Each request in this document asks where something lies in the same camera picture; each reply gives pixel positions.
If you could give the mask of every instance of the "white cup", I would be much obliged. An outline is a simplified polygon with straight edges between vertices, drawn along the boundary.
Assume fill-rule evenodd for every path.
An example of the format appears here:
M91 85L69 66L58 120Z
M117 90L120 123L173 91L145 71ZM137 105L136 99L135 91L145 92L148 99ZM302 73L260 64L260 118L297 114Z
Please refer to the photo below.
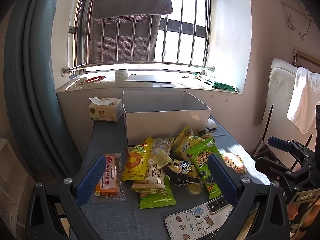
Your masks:
M115 78L127 78L128 70L127 69L116 69L115 70Z

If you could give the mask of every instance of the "blue curtain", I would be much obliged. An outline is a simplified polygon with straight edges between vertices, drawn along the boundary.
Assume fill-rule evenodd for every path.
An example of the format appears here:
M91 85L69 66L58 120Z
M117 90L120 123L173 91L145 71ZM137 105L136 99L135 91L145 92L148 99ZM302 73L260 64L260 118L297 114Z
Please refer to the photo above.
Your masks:
M4 47L4 95L18 147L34 173L62 180L82 159L55 93L51 35L57 0L17 0Z

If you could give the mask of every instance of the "table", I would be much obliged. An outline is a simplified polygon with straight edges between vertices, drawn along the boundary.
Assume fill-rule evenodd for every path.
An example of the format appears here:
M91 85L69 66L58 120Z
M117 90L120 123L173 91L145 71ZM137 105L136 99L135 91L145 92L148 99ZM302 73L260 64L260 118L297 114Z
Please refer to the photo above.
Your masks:
M236 140L218 123L213 129L215 145L220 153L233 152L243 160L248 172L241 174L253 182L269 185L269 179L256 171L254 160ZM88 165L95 154L121 152L123 166L126 163L124 118L118 123L95 122L82 166ZM163 218L196 207L209 201L206 190L201 195L190 195L185 186L171 185L176 205L151 209L139 209L140 194L131 189L132 181L124 182L126 201L108 203L87 203L81 206L89 222L105 240L170 240ZM70 238L76 239L70 230Z

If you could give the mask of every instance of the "phone case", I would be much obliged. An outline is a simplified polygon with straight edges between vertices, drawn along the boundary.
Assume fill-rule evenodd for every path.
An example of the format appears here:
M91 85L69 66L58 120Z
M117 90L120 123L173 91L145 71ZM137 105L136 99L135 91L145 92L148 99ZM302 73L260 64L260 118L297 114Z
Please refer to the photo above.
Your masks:
M223 196L195 208L164 217L171 240L212 240L233 207Z

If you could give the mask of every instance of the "white towel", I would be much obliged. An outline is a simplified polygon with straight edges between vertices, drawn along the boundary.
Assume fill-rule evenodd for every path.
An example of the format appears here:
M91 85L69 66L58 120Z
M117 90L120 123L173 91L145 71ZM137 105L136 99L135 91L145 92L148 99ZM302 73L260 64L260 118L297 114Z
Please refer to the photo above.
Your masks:
M287 118L305 134L316 117L316 105L320 104L320 74L299 67Z

